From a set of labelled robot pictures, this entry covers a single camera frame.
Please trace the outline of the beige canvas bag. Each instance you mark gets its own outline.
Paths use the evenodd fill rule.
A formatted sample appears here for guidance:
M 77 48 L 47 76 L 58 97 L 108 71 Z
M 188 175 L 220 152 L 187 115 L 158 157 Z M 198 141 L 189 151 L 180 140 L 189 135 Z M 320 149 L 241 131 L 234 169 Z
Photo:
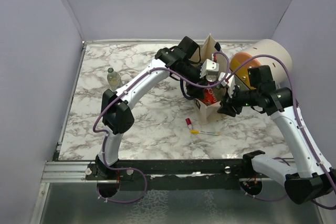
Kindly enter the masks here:
M 198 67 L 200 67 L 206 59 L 211 60 L 213 53 L 217 51 L 222 52 L 220 44 L 211 36 L 211 34 L 209 34 L 205 39 L 204 43 L 200 46 L 200 49 L 200 51 L 197 50 L 197 52 L 201 53 L 201 61 L 197 65 Z M 206 125 L 225 118 L 226 115 L 217 113 L 219 107 L 220 102 L 206 106 L 202 101 L 200 101 L 200 99 L 193 100 L 193 108 L 196 112 L 200 125 Z

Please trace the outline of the red soda can front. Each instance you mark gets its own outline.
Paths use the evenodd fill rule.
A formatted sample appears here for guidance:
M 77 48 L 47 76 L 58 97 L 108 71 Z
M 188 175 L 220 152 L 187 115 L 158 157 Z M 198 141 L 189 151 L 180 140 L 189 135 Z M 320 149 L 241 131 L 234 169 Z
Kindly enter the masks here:
M 204 89 L 204 97 L 200 99 L 206 106 L 215 104 L 221 100 L 220 86 L 214 86 L 212 88 Z

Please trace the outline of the clear bottle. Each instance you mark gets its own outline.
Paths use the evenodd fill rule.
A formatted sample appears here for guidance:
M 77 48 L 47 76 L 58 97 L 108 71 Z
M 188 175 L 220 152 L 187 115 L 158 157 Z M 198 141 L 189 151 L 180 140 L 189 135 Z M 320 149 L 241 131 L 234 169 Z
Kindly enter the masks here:
M 107 82 L 112 91 L 115 91 L 122 86 L 122 80 L 119 73 L 112 67 L 108 68 Z

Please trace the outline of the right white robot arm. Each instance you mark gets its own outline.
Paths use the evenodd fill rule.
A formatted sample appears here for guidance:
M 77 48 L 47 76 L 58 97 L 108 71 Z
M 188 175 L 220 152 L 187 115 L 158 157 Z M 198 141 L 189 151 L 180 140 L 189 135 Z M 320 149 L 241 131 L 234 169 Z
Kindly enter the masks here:
M 289 88 L 277 89 L 269 66 L 248 69 L 250 90 L 235 87 L 232 95 L 226 94 L 218 112 L 235 117 L 245 106 L 262 108 L 275 122 L 296 162 L 287 166 L 264 151 L 243 155 L 241 171 L 246 177 L 262 173 L 284 186 L 289 198 L 303 204 L 327 195 L 335 184 L 335 169 L 319 152 L 311 134 L 304 125 L 298 105 L 293 103 Z

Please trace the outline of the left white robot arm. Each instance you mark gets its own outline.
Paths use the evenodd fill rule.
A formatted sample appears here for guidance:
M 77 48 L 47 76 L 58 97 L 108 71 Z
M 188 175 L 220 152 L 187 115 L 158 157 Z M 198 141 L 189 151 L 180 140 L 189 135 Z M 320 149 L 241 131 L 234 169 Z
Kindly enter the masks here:
M 116 91 L 106 90 L 102 95 L 101 113 L 97 121 L 104 124 L 105 133 L 102 148 L 97 158 L 101 162 L 98 173 L 104 179 L 115 175 L 118 152 L 123 134 L 134 123 L 132 109 L 155 85 L 172 74 L 187 84 L 187 91 L 193 98 L 202 98 L 206 87 L 201 78 L 199 61 L 192 61 L 194 54 L 200 54 L 200 46 L 185 36 L 177 46 L 160 49 L 148 66 L 133 80 Z

